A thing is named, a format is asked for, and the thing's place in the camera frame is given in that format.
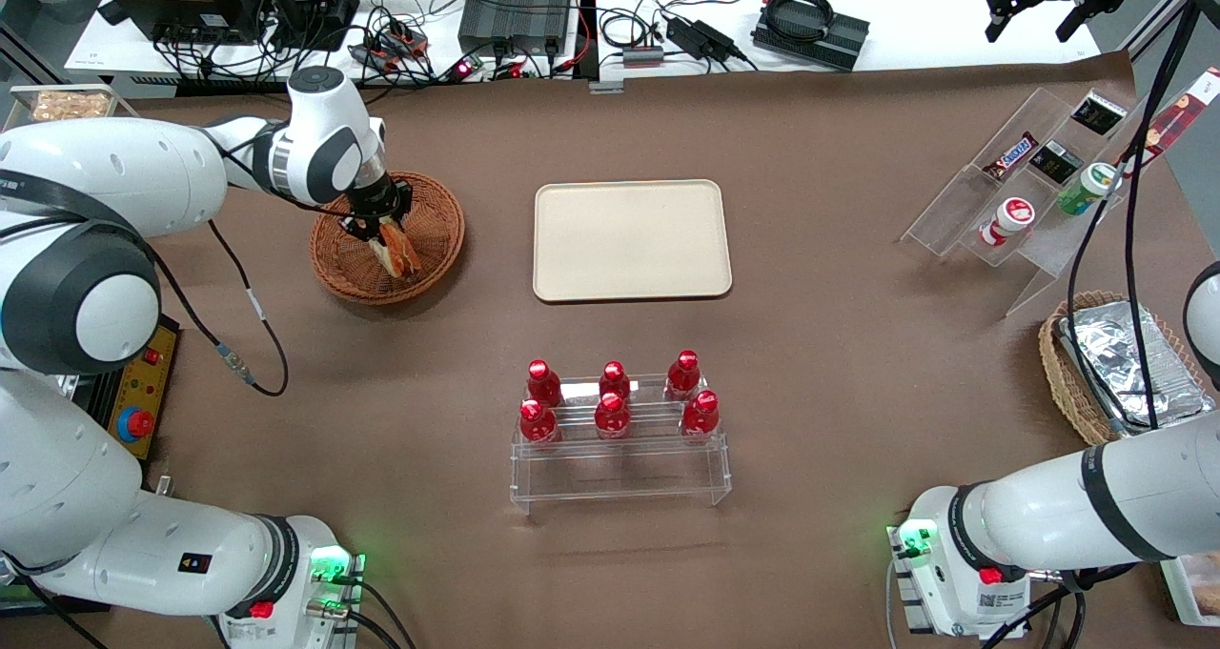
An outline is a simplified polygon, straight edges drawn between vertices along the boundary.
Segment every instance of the bread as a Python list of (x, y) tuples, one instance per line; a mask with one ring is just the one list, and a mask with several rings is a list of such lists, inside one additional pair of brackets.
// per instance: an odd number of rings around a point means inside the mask
[(1220, 616), (1220, 584), (1200, 584), (1192, 587), (1194, 605), (1204, 616)]

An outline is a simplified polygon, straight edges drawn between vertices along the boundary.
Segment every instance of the acrylic stand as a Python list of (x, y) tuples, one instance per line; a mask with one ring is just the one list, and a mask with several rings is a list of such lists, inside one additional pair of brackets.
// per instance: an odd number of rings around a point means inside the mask
[[(1080, 216), (1069, 216), (1055, 205), (1055, 198), (1063, 189), (1075, 184), (1080, 172), (1089, 163), (1114, 162), (1124, 149), (1122, 142), (1131, 140), (1137, 124), (1130, 115), (1137, 111), (1131, 110), (1122, 123), (1111, 128), (1109, 137), (1102, 137), (1071, 118), (1075, 107), (1046, 89), (1037, 89), (903, 233), (903, 240), (920, 242), (937, 255), (946, 255), (955, 246), (961, 246), (992, 267), (999, 267), (1011, 255), (1020, 255), (1033, 264), (1038, 268), (1037, 274), (1009, 307), (1005, 317), (1059, 279), (1064, 268), (1071, 264), (1089, 220), (1097, 211), (1094, 204)], [(1011, 167), (1003, 181), (987, 174), (983, 168), (1020, 142), (1025, 133), (1031, 133), (1038, 142), (1032, 152)], [(1059, 142), (1085, 162), (1081, 171), (1069, 177), (1064, 184), (1055, 183), (1037, 167), (1028, 165), (1037, 150), (1050, 140)], [(1120, 203), (1124, 194), (1125, 190), (1120, 189), (1110, 206)], [(986, 223), (996, 209), (1011, 196), (1024, 198), (1035, 207), (1032, 227), (1008, 238), (1000, 246), (983, 244), (978, 237), (980, 224)]]
[(526, 514), (545, 501), (682, 494), (715, 506), (733, 488), (723, 425), (699, 439), (678, 434), (683, 403), (664, 399), (664, 375), (632, 377), (631, 436), (625, 439), (598, 438), (598, 378), (564, 379), (561, 389), (564, 405), (555, 409), (560, 442), (532, 444), (520, 429), (512, 433), (510, 497)]

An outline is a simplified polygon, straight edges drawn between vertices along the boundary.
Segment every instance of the green light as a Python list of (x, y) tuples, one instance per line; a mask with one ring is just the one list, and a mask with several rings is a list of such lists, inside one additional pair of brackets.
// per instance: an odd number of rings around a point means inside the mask
[(898, 537), (908, 549), (927, 554), (932, 550), (931, 540), (936, 537), (936, 522), (927, 518), (906, 521), (898, 527)]
[(351, 565), (351, 555), (342, 547), (322, 547), (310, 554), (310, 572), (315, 579), (331, 582), (336, 576), (348, 572)]

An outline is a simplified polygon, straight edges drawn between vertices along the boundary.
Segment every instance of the black box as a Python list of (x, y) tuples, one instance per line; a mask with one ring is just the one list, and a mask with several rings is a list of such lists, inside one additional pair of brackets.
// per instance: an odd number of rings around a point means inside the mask
[(1081, 166), (1085, 165), (1078, 155), (1072, 154), (1071, 150), (1064, 149), (1059, 142), (1050, 140), (1047, 142), (1046, 146), (1033, 154), (1033, 159), (1030, 159), (1030, 163), (1037, 170), (1044, 172), (1047, 177), (1054, 179), (1059, 184), (1064, 184), (1068, 177), (1071, 177), (1074, 172), (1078, 171)]
[(465, 54), (562, 54), (572, 0), (466, 0), (458, 29)]
[[(771, 11), (771, 21), (780, 24), (781, 29), (797, 33), (797, 35), (816, 32), (816, 29), (824, 28), (826, 24), (822, 11), (817, 6), (809, 5), (809, 2), (784, 2), (784, 5)], [(754, 45), (758, 45), (759, 49), (775, 50), (776, 54), (789, 55), (793, 59), (811, 60), (811, 62), (819, 63), (819, 66), (832, 67), (841, 72), (850, 72), (855, 67), (855, 62), (860, 57), (860, 50), (864, 49), (864, 40), (869, 35), (867, 21), (853, 18), (849, 15), (836, 13), (834, 21), (828, 29), (827, 37), (822, 38), (822, 40), (797, 44), (797, 41), (784, 40), (783, 37), (777, 37), (776, 33), (772, 33), (771, 28), (766, 27), (762, 15), (759, 15), (758, 26), (754, 27), (754, 32), (750, 35), (754, 37)]]
[(259, 0), (115, 0), (149, 41), (254, 44)]
[(1124, 106), (1119, 106), (1116, 102), (1110, 101), (1098, 93), (1088, 93), (1088, 96), (1076, 106), (1076, 112), (1071, 115), (1072, 120), (1077, 123), (1085, 124), (1099, 135), (1110, 132), (1115, 124), (1122, 122), (1126, 118), (1127, 110)]

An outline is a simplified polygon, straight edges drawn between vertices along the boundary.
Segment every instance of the aluminum foil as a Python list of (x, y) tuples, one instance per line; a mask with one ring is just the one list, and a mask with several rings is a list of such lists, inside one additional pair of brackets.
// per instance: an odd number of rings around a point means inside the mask
[[(1215, 409), (1215, 401), (1194, 382), (1186, 364), (1165, 339), (1157, 321), (1139, 307), (1139, 320), (1152, 376), (1153, 406), (1161, 427), (1172, 426)], [(1059, 322), (1060, 339), (1071, 353), (1068, 318)], [(1143, 373), (1126, 301), (1107, 303), (1076, 311), (1076, 337), (1085, 365), (1081, 366), (1098, 403), (1120, 434), (1150, 429)]]

